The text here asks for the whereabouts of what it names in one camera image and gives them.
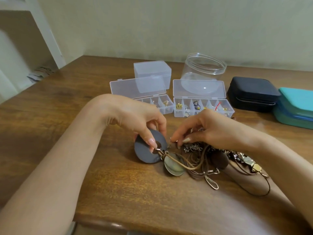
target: wooden table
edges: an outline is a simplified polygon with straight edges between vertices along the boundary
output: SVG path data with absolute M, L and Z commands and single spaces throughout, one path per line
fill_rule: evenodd
M 83 56 L 0 105 L 0 205 L 55 144 L 79 110 L 93 97 L 110 93 L 109 82 L 134 78 L 141 60 Z M 168 63 L 179 79 L 183 63 Z M 269 79 L 276 87 L 313 90 L 311 72 L 227 67 L 233 76 Z M 172 97 L 172 89 L 167 91 Z M 236 110 L 237 121 L 278 138 L 313 163 L 313 131 L 278 123 L 273 115 Z M 184 118 L 167 114 L 168 136 Z M 252 188 L 262 178 L 234 176 Z M 243 191 L 223 173 L 204 180 L 169 176 L 162 163 L 143 164 L 134 153 L 132 133 L 108 127 L 82 185 L 74 220 L 160 234 L 312 234 L 307 222 L 272 184 L 266 197 Z

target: wall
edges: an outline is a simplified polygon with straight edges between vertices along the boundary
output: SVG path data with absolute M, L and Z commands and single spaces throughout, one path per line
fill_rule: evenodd
M 27 75 L 51 58 L 29 11 L 0 11 L 0 103 L 31 86 Z
M 69 63 L 86 55 L 313 70 L 313 0 L 38 0 Z

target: manicured nail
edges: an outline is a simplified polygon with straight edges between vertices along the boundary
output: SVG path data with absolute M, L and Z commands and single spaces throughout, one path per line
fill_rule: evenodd
M 149 145 L 152 146 L 153 148 L 157 149 L 157 143 L 155 142 L 154 138 L 150 138 L 148 140 Z
M 190 138 L 186 138 L 182 142 L 189 142 L 189 141 L 190 141 Z

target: shelf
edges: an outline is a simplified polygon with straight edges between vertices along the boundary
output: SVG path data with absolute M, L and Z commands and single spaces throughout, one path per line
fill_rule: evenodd
M 0 0 L 0 11 L 28 11 L 24 0 Z

